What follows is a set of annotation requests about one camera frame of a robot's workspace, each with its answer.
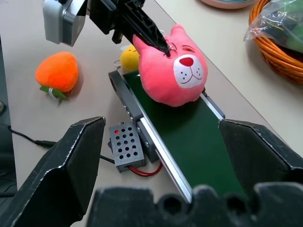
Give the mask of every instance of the gray floor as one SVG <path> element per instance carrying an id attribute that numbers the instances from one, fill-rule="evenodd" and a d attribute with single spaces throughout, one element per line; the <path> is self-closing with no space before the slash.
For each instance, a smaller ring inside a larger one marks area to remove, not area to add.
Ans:
<path id="1" fill-rule="evenodd" d="M 0 42 L 0 100 L 6 106 L 0 113 L 0 195 L 17 192 L 15 159 L 11 132 L 7 129 L 10 125 L 8 96 L 5 81 L 3 55 Z M 0 216 L 10 204 L 12 197 L 0 198 Z"/>

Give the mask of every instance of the metal frame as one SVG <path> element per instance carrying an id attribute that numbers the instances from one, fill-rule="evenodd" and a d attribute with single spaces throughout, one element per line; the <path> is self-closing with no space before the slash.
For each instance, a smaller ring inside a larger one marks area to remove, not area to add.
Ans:
<path id="1" fill-rule="evenodd" d="M 179 192 L 187 202 L 192 200 L 192 188 L 175 162 L 174 158 L 170 154 L 169 150 L 162 141 L 157 130 L 154 128 L 149 117 L 141 107 L 138 99 L 128 86 L 124 77 L 120 75 L 118 71 L 109 73 L 110 81 L 114 90 L 116 91 L 118 97 L 120 98 L 122 104 L 124 105 L 131 121 L 136 125 L 137 130 L 141 132 L 139 125 L 145 128 L 148 132 L 148 136 L 139 136 L 144 143 L 147 142 L 146 138 L 151 138 L 153 141 L 153 148 L 169 173 L 174 184 L 178 188 Z M 219 107 L 212 101 L 212 99 L 203 92 L 200 96 L 207 106 L 212 110 L 215 116 L 218 118 L 218 122 L 225 118 L 224 113 L 219 109 Z"/>

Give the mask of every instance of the pink bowl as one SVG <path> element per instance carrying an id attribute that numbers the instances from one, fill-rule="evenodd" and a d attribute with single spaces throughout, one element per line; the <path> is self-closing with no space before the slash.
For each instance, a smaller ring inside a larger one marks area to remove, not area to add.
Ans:
<path id="1" fill-rule="evenodd" d="M 254 4 L 257 0 L 245 1 L 245 2 L 223 2 L 218 0 L 201 0 L 203 3 L 220 8 L 220 9 L 241 9 L 251 4 Z"/>

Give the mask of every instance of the plastic bag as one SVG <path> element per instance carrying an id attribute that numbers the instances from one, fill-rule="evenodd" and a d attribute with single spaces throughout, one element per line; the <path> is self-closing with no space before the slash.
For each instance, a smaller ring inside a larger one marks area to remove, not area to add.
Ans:
<path id="1" fill-rule="evenodd" d="M 258 36 L 303 53 L 303 0 L 271 0 L 251 23 L 244 40 Z"/>

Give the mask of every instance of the green conveyor belt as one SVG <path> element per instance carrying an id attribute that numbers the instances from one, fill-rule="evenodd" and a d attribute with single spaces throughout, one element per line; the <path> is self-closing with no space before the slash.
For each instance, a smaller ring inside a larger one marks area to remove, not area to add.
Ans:
<path id="1" fill-rule="evenodd" d="M 137 75 L 132 72 L 124 78 L 190 186 L 208 184 L 219 196 L 227 192 L 245 195 L 218 129 L 218 118 L 203 99 L 177 108 L 156 103 Z"/>

